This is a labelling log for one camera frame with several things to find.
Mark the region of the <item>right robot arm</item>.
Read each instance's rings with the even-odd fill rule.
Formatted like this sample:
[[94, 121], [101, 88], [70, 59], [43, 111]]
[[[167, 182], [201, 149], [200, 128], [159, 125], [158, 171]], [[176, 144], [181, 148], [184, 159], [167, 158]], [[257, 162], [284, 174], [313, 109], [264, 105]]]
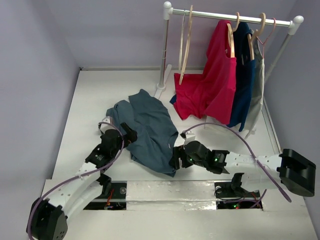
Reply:
[[316, 165], [292, 149], [271, 156], [244, 155], [228, 150], [210, 150], [199, 141], [175, 147], [169, 164], [178, 170], [192, 165], [231, 178], [235, 196], [256, 190], [285, 190], [302, 197], [314, 197]]

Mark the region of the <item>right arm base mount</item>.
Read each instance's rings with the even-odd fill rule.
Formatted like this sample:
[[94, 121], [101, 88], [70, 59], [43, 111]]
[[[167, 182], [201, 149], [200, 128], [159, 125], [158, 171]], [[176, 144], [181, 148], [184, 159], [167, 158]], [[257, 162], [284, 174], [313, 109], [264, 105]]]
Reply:
[[263, 209], [261, 194], [242, 187], [244, 173], [235, 173], [230, 181], [214, 183], [214, 196], [218, 210]]

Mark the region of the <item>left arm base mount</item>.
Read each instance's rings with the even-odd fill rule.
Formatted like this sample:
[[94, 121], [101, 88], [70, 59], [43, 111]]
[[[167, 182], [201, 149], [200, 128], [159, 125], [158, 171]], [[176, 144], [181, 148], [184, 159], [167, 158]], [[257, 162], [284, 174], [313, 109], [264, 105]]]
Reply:
[[84, 210], [126, 210], [127, 182], [111, 182], [108, 187], [102, 190], [102, 194], [92, 200]]

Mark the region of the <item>grey-blue t-shirt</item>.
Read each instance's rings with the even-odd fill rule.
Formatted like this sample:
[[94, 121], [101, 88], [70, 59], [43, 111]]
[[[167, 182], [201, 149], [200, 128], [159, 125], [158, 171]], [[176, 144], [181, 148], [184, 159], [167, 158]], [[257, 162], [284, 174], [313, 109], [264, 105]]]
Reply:
[[123, 134], [121, 123], [137, 132], [137, 140], [126, 148], [131, 159], [152, 171], [174, 177], [176, 169], [170, 165], [178, 130], [163, 103], [141, 89], [106, 111], [114, 126]]

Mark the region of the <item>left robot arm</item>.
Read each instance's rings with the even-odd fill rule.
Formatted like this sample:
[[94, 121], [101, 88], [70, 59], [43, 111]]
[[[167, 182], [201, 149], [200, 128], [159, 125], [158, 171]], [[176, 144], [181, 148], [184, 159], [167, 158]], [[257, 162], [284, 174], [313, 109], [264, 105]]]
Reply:
[[52, 187], [37, 198], [30, 209], [26, 233], [30, 240], [62, 240], [69, 222], [97, 197], [111, 196], [111, 179], [105, 171], [118, 159], [124, 148], [138, 139], [125, 122], [111, 125], [100, 135], [101, 142], [92, 150], [74, 176]]

